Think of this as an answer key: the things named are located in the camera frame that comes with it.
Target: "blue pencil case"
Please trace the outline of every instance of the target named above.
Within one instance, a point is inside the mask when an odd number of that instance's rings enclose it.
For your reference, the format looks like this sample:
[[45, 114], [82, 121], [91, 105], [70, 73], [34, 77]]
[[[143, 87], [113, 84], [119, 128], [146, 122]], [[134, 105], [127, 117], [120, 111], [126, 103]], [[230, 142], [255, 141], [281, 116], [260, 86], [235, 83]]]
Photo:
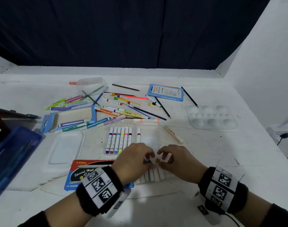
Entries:
[[150, 84], [147, 95], [183, 102], [184, 90], [182, 88]]
[[0, 194], [16, 176], [41, 140], [40, 134], [19, 126], [0, 142]]

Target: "person's left hand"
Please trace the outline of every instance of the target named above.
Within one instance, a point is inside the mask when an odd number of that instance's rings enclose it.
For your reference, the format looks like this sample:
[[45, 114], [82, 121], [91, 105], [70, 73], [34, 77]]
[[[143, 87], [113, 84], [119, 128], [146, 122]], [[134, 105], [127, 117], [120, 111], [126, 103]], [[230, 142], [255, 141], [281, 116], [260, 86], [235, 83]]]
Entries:
[[111, 168], [116, 172], [122, 185], [136, 181], [142, 174], [150, 168], [154, 168], [152, 163], [145, 163], [144, 158], [155, 157], [153, 149], [144, 143], [132, 143], [125, 148], [117, 157]]

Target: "black wristband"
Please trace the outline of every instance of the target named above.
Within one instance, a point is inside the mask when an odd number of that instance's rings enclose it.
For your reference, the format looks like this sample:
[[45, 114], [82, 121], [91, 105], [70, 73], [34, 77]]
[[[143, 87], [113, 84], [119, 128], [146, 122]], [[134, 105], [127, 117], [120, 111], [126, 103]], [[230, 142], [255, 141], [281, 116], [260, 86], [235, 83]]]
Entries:
[[[97, 173], [94, 173], [95, 172], [94, 171], [93, 173], [91, 173], [84, 179], [84, 181], [86, 182], [85, 186], [83, 182], [77, 187], [77, 190], [76, 190], [76, 194], [79, 198], [79, 202], [83, 211], [92, 216], [97, 216], [98, 214], [107, 213], [108, 210], [112, 207], [112, 205], [118, 200], [120, 192], [123, 191], [122, 183], [120, 182], [118, 176], [112, 170], [112, 168], [109, 166], [106, 166], [106, 167], [103, 167], [102, 169], [104, 171], [103, 173], [106, 173], [109, 179], [111, 180], [110, 183], [106, 185], [106, 183], [104, 183], [103, 179], [100, 177], [102, 174], [98, 175]], [[115, 194], [112, 194], [111, 191], [108, 190], [107, 186], [110, 184], [113, 184], [115, 186], [116, 188]], [[85, 187], [88, 187], [88, 186], [90, 187], [90, 190], [96, 191], [96, 195], [94, 197], [91, 197], [88, 191], [86, 190]], [[100, 197], [99, 201], [104, 202], [105, 200], [105, 202], [100, 208], [98, 208], [97, 205], [94, 203], [94, 198], [99, 196], [99, 194], [101, 195], [103, 192], [108, 193], [108, 196], [111, 196], [111, 197], [107, 200], [103, 197]]]
[[[247, 202], [248, 188], [240, 182], [237, 182], [235, 191], [232, 191], [229, 188], [222, 186], [221, 183], [219, 183], [219, 181], [214, 180], [213, 176], [214, 176], [215, 170], [216, 170], [215, 167], [210, 167], [207, 169], [207, 171], [203, 175], [202, 179], [199, 182], [200, 193], [206, 198], [206, 192], [210, 183], [211, 182], [215, 183], [218, 191], [220, 190], [222, 192], [220, 195], [226, 195], [227, 193], [233, 194], [233, 198], [230, 202], [227, 212], [234, 214], [238, 211], [241, 211]], [[228, 176], [232, 176], [226, 171], [224, 171], [222, 174], [227, 178]], [[211, 196], [210, 200], [213, 202], [214, 205], [217, 205], [218, 208], [219, 207], [221, 208], [222, 200], [219, 200], [220, 198], [216, 197], [216, 195], [214, 194], [215, 194], [215, 191], [213, 192], [213, 195]]]

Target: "white wall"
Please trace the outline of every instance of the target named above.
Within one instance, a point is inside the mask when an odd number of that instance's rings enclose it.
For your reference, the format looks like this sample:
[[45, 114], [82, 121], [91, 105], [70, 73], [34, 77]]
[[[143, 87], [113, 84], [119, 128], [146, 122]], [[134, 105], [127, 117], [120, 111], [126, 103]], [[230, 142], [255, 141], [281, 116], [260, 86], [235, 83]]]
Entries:
[[[267, 128], [288, 118], [288, 0], [271, 0], [224, 80]], [[288, 156], [288, 139], [279, 145]]]
[[16, 67], [17, 65], [0, 57], [0, 73], [3, 73], [4, 71], [6, 71], [7, 69]]

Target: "dark blue curtain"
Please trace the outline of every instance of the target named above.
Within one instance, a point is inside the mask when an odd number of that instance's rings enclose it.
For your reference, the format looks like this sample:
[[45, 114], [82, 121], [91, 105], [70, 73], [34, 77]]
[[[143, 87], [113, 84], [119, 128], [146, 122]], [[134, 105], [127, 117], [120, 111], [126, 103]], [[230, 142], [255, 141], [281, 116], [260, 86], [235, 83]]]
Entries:
[[0, 0], [18, 65], [215, 69], [269, 0]]

